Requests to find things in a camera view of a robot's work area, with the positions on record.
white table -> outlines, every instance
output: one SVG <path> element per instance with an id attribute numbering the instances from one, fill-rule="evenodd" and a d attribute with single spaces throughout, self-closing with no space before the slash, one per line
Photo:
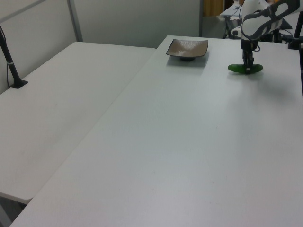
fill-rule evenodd
<path id="1" fill-rule="evenodd" d="M 0 196 L 28 203 L 154 53 L 73 43 L 0 96 Z"/>
<path id="2" fill-rule="evenodd" d="M 165 55 L 173 38 L 11 227 L 301 226 L 298 51 L 260 43 L 264 70 L 243 76 L 227 70 L 240 41 L 180 62 Z"/>

green leaf-shaped object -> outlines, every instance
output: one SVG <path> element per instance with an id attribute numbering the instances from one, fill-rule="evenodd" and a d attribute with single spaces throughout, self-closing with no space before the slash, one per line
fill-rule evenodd
<path id="1" fill-rule="evenodd" d="M 244 65 L 233 64 L 233 65 L 229 65 L 228 69 L 233 72 L 245 74 Z M 252 68 L 250 69 L 250 73 L 260 72 L 262 69 L 263 69 L 262 65 L 253 65 Z"/>

metal frame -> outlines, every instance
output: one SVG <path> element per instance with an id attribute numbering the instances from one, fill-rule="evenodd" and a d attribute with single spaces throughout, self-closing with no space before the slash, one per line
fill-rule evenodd
<path id="1" fill-rule="evenodd" d="M 0 226 L 10 226 L 11 223 L 12 221 L 9 219 L 8 215 L 0 204 Z"/>
<path id="2" fill-rule="evenodd" d="M 38 4 L 40 4 L 43 1 L 45 1 L 45 0 L 37 0 L 36 2 L 33 2 L 32 4 L 29 4 L 28 6 L 25 6 L 24 8 L 19 9 L 16 12 L 13 12 L 13 13 L 5 16 L 4 18 L 1 18 L 0 19 L 0 23 L 3 23 L 4 21 L 7 21 L 8 19 L 11 19 L 12 17 L 14 17 L 14 16 L 16 16 L 16 15 L 18 15 L 20 13 L 23 13 L 24 11 L 26 11 L 26 10 L 28 10 L 28 9 L 30 9 L 30 8 L 38 5 Z"/>
<path id="3" fill-rule="evenodd" d="M 70 11 L 71 22 L 74 28 L 77 42 L 83 42 L 83 37 L 80 29 L 79 19 L 76 11 L 76 6 L 73 0 L 67 0 L 67 5 Z M 199 37 L 202 37 L 202 20 L 203 20 L 203 0 L 200 0 L 199 10 Z"/>

black stand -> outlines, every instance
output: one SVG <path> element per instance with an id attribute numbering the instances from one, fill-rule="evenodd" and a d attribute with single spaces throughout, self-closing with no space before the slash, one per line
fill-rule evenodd
<path id="1" fill-rule="evenodd" d="M 303 100 L 303 50 L 301 45 L 299 47 L 299 54 L 300 54 L 300 65 L 301 65 L 301 85 L 302 85 L 302 100 Z"/>
<path id="2" fill-rule="evenodd" d="M 22 86 L 24 86 L 25 84 L 27 84 L 27 81 L 21 80 L 21 78 L 19 77 L 18 72 L 17 72 L 16 67 L 15 67 L 15 64 L 14 64 L 14 62 L 11 58 L 11 55 L 9 53 L 9 49 L 8 49 L 8 46 L 6 45 L 6 41 L 5 41 L 5 38 L 2 34 L 2 32 L 0 32 L 0 46 L 1 46 L 1 49 L 2 49 L 3 54 L 5 56 L 5 59 L 7 61 L 7 64 L 9 65 L 9 69 L 11 71 L 11 74 L 14 78 L 14 84 L 10 87 L 19 89 Z"/>
<path id="3" fill-rule="evenodd" d="M 300 47 L 301 41 L 299 38 L 302 29 L 302 24 L 303 24 L 303 12 L 300 12 L 297 27 L 295 28 L 294 40 L 288 44 L 288 48 L 291 50 L 298 50 Z"/>

square plate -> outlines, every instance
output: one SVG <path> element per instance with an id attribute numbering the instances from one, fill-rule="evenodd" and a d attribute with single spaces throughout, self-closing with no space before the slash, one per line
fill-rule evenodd
<path id="1" fill-rule="evenodd" d="M 182 60 L 193 60 L 196 57 L 202 57 L 206 54 L 208 40 L 190 41 L 174 39 L 169 46 L 166 54 L 180 57 Z"/>

